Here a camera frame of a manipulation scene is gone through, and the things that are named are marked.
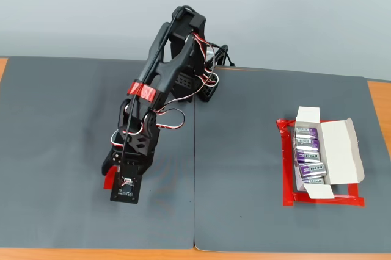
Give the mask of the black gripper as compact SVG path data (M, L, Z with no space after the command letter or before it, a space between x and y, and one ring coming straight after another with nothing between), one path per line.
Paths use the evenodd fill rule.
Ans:
M111 136L112 149L101 166L101 173L106 176L113 168L119 172L120 179L134 179L142 176L152 165L160 130L147 127L138 135L128 135L116 130Z

